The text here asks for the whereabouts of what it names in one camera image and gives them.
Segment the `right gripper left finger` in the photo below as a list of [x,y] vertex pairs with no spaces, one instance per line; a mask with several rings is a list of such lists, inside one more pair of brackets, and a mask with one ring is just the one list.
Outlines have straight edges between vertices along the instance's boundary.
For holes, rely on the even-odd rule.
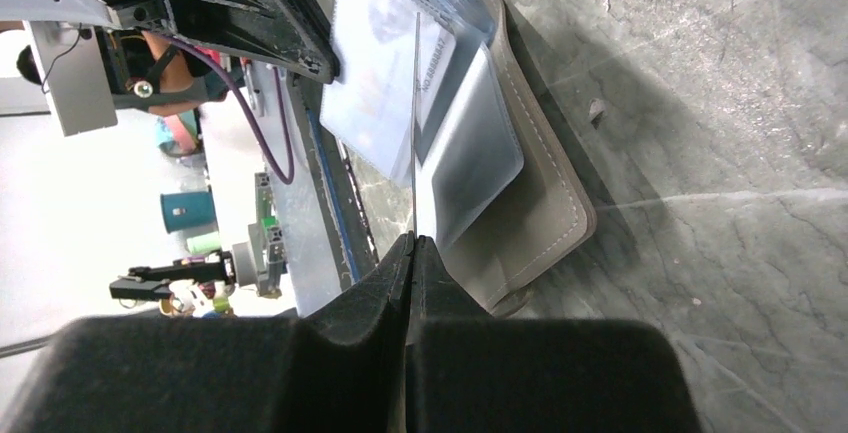
[[89,317],[60,330],[5,432],[402,432],[415,237],[304,318]]

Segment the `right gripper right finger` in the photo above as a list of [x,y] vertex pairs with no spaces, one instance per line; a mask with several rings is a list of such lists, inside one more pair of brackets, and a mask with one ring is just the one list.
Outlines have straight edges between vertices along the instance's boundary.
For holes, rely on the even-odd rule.
[[428,237],[411,253],[413,432],[697,432],[669,340],[626,319],[498,319],[446,271]]

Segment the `white VIP card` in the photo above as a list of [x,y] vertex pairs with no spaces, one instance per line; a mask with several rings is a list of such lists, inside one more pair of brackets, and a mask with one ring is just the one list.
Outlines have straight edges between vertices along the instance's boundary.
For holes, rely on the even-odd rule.
[[432,107],[456,48],[425,0],[335,0],[331,43],[341,62],[324,86],[320,122],[385,178],[410,183],[413,80]]

